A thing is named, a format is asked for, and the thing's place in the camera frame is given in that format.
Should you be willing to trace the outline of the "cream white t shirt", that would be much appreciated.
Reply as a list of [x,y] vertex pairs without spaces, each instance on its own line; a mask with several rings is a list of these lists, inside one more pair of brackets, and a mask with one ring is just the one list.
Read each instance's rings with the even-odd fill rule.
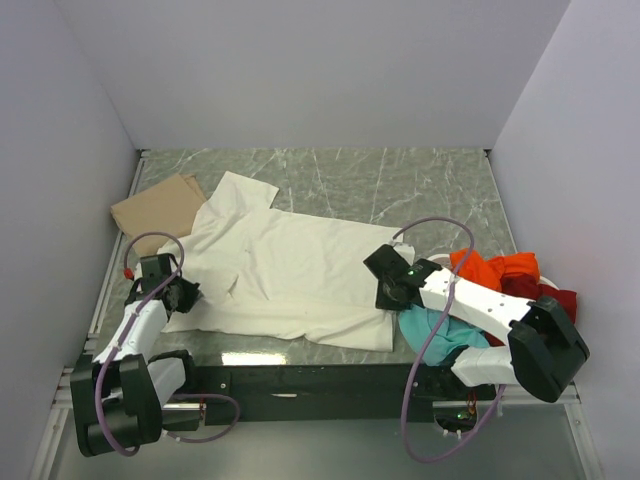
[[375,306],[377,281],[364,260],[392,227],[273,208],[276,187],[224,174],[190,235],[166,243],[185,254],[183,276],[201,298],[164,330],[304,337],[343,348],[389,352],[391,313]]

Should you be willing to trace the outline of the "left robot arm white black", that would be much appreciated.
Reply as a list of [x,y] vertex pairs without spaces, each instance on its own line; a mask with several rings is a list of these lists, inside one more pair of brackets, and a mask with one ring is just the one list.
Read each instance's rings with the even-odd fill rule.
[[79,357],[70,387],[82,455],[134,455],[160,438],[162,407],[171,396],[186,402],[199,392],[188,351],[150,354],[171,315],[189,312],[200,297],[199,285],[184,279],[180,266],[171,253],[143,257],[108,346],[93,359]]

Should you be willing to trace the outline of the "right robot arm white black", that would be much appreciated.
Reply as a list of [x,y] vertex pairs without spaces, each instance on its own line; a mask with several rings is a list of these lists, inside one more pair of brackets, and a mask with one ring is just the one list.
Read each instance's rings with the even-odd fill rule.
[[556,402],[590,357],[590,350],[558,301],[534,301],[492,291],[426,259],[410,264],[390,244],[364,260],[378,281],[376,307],[445,311],[499,339],[501,347],[466,347],[439,374],[444,395],[460,399],[484,384],[520,385]]

